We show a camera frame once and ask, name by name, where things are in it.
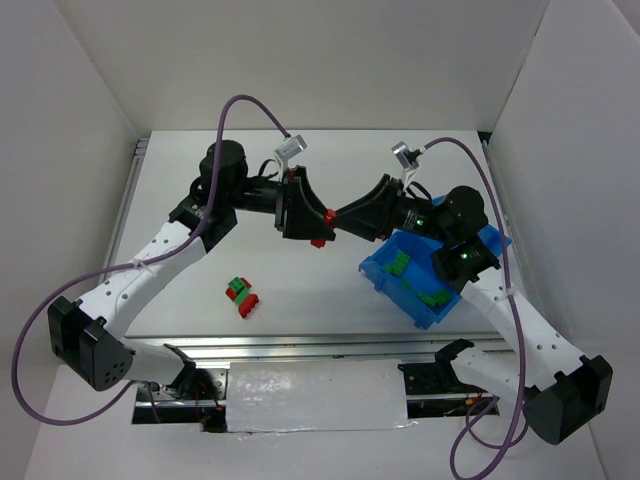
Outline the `red brick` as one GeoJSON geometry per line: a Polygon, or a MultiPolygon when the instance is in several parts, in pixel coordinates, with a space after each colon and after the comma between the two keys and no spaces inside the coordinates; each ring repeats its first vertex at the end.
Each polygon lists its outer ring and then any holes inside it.
{"type": "Polygon", "coordinates": [[[336,216],[337,213],[332,209],[327,209],[324,212],[322,220],[318,221],[312,229],[310,240],[312,246],[321,249],[325,247],[328,242],[335,240],[336,234],[333,221],[336,216]]]}

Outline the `green lego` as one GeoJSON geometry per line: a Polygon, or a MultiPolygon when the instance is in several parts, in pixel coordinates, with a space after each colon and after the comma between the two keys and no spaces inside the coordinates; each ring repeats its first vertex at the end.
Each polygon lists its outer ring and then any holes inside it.
{"type": "Polygon", "coordinates": [[[402,276],[410,262],[410,256],[404,252],[399,252],[394,260],[386,264],[384,269],[387,273],[393,276],[402,276]]]}

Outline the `green 2x4 lego brick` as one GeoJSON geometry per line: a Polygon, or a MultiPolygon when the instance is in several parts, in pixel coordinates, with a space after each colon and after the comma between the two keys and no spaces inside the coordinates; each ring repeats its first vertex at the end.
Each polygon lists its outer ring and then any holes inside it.
{"type": "Polygon", "coordinates": [[[451,301],[451,295],[447,290],[441,290],[433,295],[437,306],[444,306],[451,301]]]}

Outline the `green 2x3 lego brick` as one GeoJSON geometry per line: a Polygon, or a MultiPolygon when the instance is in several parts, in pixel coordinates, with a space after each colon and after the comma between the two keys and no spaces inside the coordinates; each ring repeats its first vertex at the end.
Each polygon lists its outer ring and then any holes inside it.
{"type": "Polygon", "coordinates": [[[437,307],[439,305],[439,300],[436,296],[428,295],[425,293],[419,293],[418,298],[421,302],[429,307],[437,307]]]}

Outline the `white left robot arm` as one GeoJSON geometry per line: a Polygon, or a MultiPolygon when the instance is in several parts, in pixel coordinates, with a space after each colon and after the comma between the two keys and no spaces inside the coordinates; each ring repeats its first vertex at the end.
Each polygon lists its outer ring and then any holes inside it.
{"type": "Polygon", "coordinates": [[[75,301],[59,297],[48,307],[54,354],[98,392],[124,379],[185,382],[193,360],[170,345],[125,344],[125,333],[148,303],[236,226],[239,210],[273,215],[286,239],[317,248],[334,240],[328,210],[311,190],[305,168],[288,165],[306,147],[301,136],[286,139],[274,152],[276,173],[250,176],[240,143],[211,145],[188,195],[134,256],[133,268],[112,274],[75,301]]]}

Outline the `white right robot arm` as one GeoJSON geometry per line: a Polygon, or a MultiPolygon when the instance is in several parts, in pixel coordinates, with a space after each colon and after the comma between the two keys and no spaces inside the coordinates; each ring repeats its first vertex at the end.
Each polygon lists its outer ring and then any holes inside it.
{"type": "Polygon", "coordinates": [[[365,196],[339,209],[332,226],[373,241],[401,230],[442,242],[431,255],[436,277],[473,305],[520,356],[502,366],[470,343],[458,342],[449,363],[462,383],[522,408],[536,435],[558,445],[602,413],[613,368],[563,337],[520,292],[507,285],[507,259],[479,232],[488,218],[481,194],[452,189],[438,204],[412,198],[388,175],[365,196]]]}

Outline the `blue plastic divided bin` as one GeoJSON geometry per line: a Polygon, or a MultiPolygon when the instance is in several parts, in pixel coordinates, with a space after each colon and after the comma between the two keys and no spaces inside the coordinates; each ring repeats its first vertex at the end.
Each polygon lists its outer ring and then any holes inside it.
{"type": "Polygon", "coordinates": [[[416,327],[428,329],[441,323],[461,300],[461,296],[441,282],[434,271],[431,255],[441,247],[442,243],[437,240],[397,231],[359,264],[358,271],[373,284],[375,291],[386,295],[411,317],[416,327]],[[400,277],[393,276],[384,269],[399,252],[410,256],[409,265],[400,277]],[[403,280],[411,283],[413,292],[402,286],[403,280]],[[419,293],[433,296],[441,290],[447,290],[451,295],[451,301],[444,306],[429,307],[418,298],[419,293]]]}

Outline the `green lego brick lower stack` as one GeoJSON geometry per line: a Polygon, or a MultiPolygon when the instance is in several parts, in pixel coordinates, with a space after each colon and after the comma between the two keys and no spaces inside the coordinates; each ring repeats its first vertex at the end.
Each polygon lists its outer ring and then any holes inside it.
{"type": "Polygon", "coordinates": [[[227,286],[225,295],[236,305],[240,305],[249,295],[251,284],[244,277],[233,278],[227,286]]]}

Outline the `red long toothed lego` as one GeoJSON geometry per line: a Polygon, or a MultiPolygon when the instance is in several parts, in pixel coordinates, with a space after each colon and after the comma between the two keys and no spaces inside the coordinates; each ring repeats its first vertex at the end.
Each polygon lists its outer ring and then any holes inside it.
{"type": "Polygon", "coordinates": [[[258,305],[260,299],[257,294],[249,293],[247,294],[243,300],[238,304],[238,313],[243,319],[246,319],[247,316],[254,310],[254,308],[258,305]]]}

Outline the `white foil cover sheet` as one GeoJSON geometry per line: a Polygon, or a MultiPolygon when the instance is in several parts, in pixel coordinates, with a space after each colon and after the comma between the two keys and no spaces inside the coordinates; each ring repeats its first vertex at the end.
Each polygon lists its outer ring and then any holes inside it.
{"type": "Polygon", "coordinates": [[[393,359],[233,363],[230,432],[377,431],[410,425],[393,359]]]}

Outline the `aluminium front rail frame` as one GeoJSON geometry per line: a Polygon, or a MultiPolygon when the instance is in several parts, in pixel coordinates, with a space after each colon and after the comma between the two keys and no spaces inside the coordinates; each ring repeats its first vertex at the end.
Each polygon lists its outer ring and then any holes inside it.
{"type": "Polygon", "coordinates": [[[512,348],[496,333],[335,334],[303,336],[133,336],[124,342],[148,347],[172,345],[202,366],[258,361],[399,359],[426,362],[458,340],[466,339],[489,353],[512,348]]]}

